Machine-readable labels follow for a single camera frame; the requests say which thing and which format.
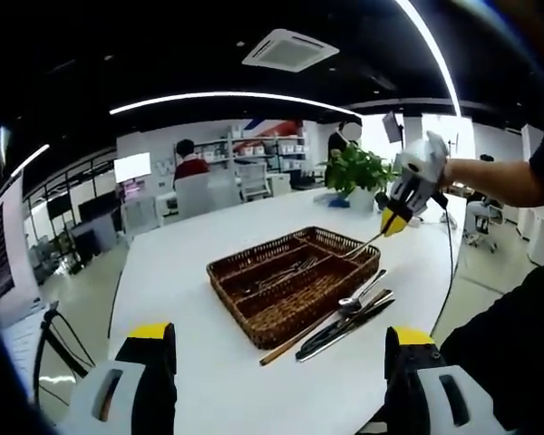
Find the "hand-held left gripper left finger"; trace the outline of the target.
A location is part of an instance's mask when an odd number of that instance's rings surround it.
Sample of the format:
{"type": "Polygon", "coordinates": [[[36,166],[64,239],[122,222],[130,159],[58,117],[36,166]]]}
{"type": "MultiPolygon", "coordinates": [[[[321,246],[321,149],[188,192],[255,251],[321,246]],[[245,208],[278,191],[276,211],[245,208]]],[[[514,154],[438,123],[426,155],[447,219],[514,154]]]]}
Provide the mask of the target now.
{"type": "Polygon", "coordinates": [[[176,401],[176,330],[171,322],[131,331],[115,357],[78,383],[60,434],[172,434],[176,401]]]}

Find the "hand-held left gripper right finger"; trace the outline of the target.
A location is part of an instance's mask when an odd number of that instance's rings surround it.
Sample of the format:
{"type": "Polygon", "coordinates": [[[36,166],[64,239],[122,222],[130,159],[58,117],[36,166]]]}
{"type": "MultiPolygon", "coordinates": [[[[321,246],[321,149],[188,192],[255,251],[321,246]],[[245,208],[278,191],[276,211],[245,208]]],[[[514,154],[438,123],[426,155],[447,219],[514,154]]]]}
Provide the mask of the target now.
{"type": "Polygon", "coordinates": [[[493,400],[427,333],[389,327],[384,421],[389,434],[502,434],[493,400]]]}

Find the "person's right hand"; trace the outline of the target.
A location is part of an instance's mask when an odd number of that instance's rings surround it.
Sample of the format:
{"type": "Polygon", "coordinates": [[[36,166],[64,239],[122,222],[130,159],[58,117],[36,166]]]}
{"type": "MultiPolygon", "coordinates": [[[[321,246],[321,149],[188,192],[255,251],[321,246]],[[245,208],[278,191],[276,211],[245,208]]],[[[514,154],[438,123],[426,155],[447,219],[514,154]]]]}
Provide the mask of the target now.
{"type": "Polygon", "coordinates": [[[441,135],[428,130],[427,139],[432,145],[434,167],[437,175],[437,188],[445,189],[454,182],[452,160],[441,135]]]}

